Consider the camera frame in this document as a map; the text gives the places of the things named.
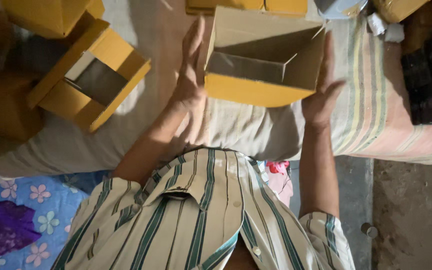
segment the forearm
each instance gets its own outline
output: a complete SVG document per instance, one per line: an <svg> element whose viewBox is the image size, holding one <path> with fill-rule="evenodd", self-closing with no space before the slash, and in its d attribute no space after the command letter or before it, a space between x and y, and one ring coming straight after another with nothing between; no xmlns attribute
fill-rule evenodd
<svg viewBox="0 0 432 270"><path fill-rule="evenodd" d="M156 169L188 109L181 102L170 101L154 123L136 140L113 171L114 177L144 186Z"/></svg>
<svg viewBox="0 0 432 270"><path fill-rule="evenodd" d="M299 216L324 212L339 218L339 187L331 146L331 127L305 125L299 163Z"/></svg>

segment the blue floral sheet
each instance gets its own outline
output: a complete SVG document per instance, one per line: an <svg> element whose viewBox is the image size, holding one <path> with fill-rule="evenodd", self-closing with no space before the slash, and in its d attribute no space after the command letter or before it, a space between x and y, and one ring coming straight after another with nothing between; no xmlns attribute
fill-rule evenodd
<svg viewBox="0 0 432 270"><path fill-rule="evenodd" d="M41 238L0 256L0 270L50 269L64 247L76 210L110 171L22 177L0 182L0 201L35 210L34 230Z"/></svg>

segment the open cardboard box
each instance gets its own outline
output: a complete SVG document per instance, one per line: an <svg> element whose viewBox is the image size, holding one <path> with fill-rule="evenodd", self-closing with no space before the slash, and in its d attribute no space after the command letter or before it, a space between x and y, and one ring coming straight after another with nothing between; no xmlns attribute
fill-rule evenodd
<svg viewBox="0 0 432 270"><path fill-rule="evenodd" d="M213 98L280 107L315 92L325 32L319 22L217 7L205 64Z"/></svg>
<svg viewBox="0 0 432 270"><path fill-rule="evenodd" d="M73 121L94 132L150 70L130 44L96 20L27 96L31 108Z"/></svg>
<svg viewBox="0 0 432 270"><path fill-rule="evenodd" d="M104 13L102 0L1 0L9 20L47 39L67 37L84 14Z"/></svg>
<svg viewBox="0 0 432 270"><path fill-rule="evenodd" d="M186 13L213 15L216 6L245 10L266 10L304 17L308 0L186 0Z"/></svg>

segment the gray floor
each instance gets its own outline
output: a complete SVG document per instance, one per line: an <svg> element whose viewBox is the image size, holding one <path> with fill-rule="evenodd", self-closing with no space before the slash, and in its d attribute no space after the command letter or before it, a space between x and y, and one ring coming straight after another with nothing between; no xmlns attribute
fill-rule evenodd
<svg viewBox="0 0 432 270"><path fill-rule="evenodd" d="M340 219L349 242L356 269L371 269L372 241L360 228L373 221L373 160L370 158L337 156ZM293 196L289 208L297 216L300 211L299 161L291 161Z"/></svg>

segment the concrete floor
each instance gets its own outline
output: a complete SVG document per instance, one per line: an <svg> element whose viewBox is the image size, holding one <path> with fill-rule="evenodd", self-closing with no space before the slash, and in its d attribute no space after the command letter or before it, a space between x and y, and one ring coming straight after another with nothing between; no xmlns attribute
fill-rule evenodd
<svg viewBox="0 0 432 270"><path fill-rule="evenodd" d="M374 162L373 268L432 270L432 165Z"/></svg>
<svg viewBox="0 0 432 270"><path fill-rule="evenodd" d="M349 242L356 269L370 269L371 238L361 232L363 223L373 217L373 160L351 156L337 156L336 173L339 180L340 220ZM289 208L297 216L300 211L299 161L291 161L293 196Z"/></svg>

